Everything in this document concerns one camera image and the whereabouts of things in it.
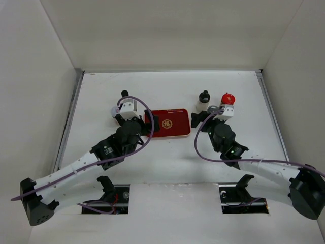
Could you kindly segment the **soy sauce bottle black cap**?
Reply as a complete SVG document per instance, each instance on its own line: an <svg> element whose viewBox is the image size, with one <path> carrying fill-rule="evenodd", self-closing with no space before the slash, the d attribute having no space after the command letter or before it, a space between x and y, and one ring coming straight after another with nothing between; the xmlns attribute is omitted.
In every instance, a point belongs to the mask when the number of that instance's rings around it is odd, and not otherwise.
<svg viewBox="0 0 325 244"><path fill-rule="evenodd" d="M121 96L123 98L129 96L128 91L127 90L123 90L121 92ZM132 110L135 111L135 112L137 111L137 101L136 100L127 98L127 99L124 99L123 100L123 103L130 103L130 105L132 106Z"/></svg>

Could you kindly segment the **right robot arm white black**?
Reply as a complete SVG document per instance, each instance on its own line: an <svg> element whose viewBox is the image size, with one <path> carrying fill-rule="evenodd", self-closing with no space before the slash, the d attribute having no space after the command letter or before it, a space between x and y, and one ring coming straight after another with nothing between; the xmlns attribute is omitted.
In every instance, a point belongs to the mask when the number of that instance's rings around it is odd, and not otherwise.
<svg viewBox="0 0 325 244"><path fill-rule="evenodd" d="M219 187L222 211L251 212L252 207L266 206L266 200L272 199L317 220L324 209L324 174L310 165L252 155L235 141L236 134L217 118L219 114L192 113L191 127L208 134L213 150L220 153L217 162L245 172L238 182Z"/></svg>

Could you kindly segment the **salt grinder jar grey lid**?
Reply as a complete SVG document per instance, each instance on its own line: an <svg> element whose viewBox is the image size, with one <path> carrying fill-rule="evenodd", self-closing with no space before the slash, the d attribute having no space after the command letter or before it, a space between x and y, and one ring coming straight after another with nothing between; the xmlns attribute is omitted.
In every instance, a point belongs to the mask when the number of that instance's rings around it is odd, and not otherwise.
<svg viewBox="0 0 325 244"><path fill-rule="evenodd" d="M211 105L211 106L209 106L209 107L207 108L207 113L208 113L209 115L214 115L214 116L216 116L216 115L218 115L218 114L220 113L220 109L219 109L219 107L217 107L217 106L215 106L215 105Z"/></svg>

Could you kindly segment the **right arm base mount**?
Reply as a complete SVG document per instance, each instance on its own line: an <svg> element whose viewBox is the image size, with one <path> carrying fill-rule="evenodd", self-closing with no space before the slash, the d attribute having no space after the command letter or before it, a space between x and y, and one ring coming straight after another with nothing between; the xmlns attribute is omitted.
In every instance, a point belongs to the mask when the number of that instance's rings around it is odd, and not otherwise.
<svg viewBox="0 0 325 244"><path fill-rule="evenodd" d="M253 175L245 174L238 182L219 184L221 211L223 214L268 214L265 198L254 198L248 191Z"/></svg>

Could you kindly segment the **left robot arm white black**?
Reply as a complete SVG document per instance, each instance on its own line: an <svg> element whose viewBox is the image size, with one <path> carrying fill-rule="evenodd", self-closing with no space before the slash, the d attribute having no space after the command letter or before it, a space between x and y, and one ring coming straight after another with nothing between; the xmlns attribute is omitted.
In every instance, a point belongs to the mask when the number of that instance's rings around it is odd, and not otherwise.
<svg viewBox="0 0 325 244"><path fill-rule="evenodd" d="M116 190L106 175L107 170L142 150L148 144L142 136L160 130L159 117L152 110L145 110L145 115L148 122L141 116L125 119L117 114L115 118L120 126L116 132L75 162L43 178L22 180L17 198L22 202L29 224L40 225L62 208L90 198L110 202Z"/></svg>

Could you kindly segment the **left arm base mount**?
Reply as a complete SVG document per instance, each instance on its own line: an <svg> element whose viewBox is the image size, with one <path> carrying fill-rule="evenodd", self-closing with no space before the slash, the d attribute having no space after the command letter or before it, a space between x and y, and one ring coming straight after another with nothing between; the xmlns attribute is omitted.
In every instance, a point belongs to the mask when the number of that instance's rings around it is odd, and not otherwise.
<svg viewBox="0 0 325 244"><path fill-rule="evenodd" d="M130 185L114 185L107 176L100 176L102 196L81 204L82 215L126 215L129 209Z"/></svg>

